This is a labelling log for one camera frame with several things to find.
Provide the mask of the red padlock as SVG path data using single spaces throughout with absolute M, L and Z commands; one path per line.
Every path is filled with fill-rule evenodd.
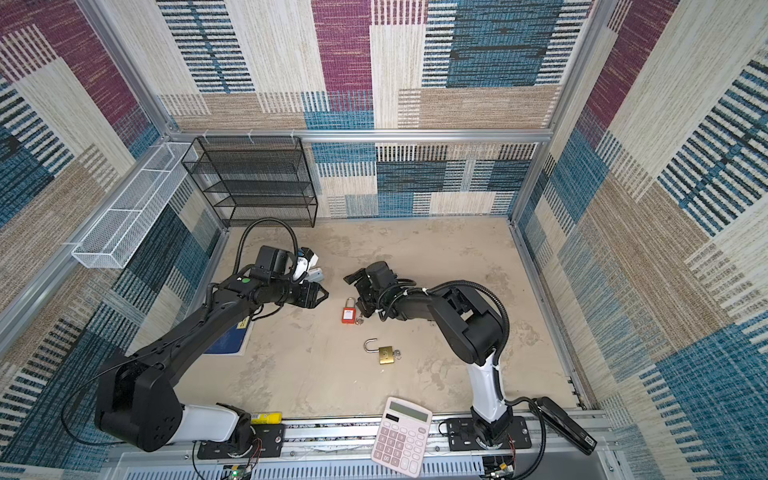
M 357 305 L 356 305 L 355 298 L 349 297 L 346 300 L 343 311 L 342 311 L 341 322 L 343 324 L 351 324 L 351 325 L 354 325 L 357 322 Z

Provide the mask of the brass padlock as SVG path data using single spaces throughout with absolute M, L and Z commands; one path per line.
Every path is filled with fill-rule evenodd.
M 363 348 L 366 353 L 374 354 L 380 365 L 394 364 L 401 358 L 401 352 L 392 346 L 379 346 L 377 338 L 369 338 L 364 341 Z

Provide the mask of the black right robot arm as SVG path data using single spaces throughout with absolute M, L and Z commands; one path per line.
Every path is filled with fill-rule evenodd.
M 378 261 L 344 277 L 356 288 L 356 305 L 364 317 L 382 320 L 424 319 L 437 325 L 451 351 L 468 366 L 473 394 L 470 409 L 475 437 L 483 448 L 497 447 L 506 439 L 521 403 L 544 425 L 585 455 L 597 441 L 564 409 L 548 397 L 505 397 L 501 356 L 509 340 L 510 320 L 500 298 L 487 287 L 469 280 L 451 280 L 420 288 L 398 277 Z

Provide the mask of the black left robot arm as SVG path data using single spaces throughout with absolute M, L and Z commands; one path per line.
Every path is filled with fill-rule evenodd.
M 169 332 L 130 355 L 116 353 L 98 373 L 64 401 L 59 422 L 65 434 L 83 444 L 68 423 L 89 391 L 95 392 L 94 425 L 110 435 L 108 445 L 132 445 L 144 452 L 181 442 L 219 444 L 231 455 L 250 452 L 256 438 L 248 412 L 226 404 L 182 403 L 176 385 L 220 337 L 243 320 L 259 320 L 266 305 L 313 309 L 329 296 L 318 281 L 317 254 L 298 243 L 285 221 L 275 219 L 290 236 L 283 250 L 262 246 L 254 262 L 235 263 L 232 273 L 208 285 L 203 304 Z

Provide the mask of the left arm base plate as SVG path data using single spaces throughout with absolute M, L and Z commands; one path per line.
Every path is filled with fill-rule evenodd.
M 285 425 L 255 424 L 244 447 L 227 442 L 201 442 L 195 454 L 196 460 L 276 458 L 282 452 Z

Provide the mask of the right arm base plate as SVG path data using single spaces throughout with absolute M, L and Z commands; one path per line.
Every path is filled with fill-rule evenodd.
M 450 451 L 526 450 L 532 448 L 527 423 L 522 416 L 514 416 L 500 439 L 494 440 L 489 445 L 479 439 L 471 418 L 454 417 L 443 420 L 438 425 L 438 431 L 448 439 Z

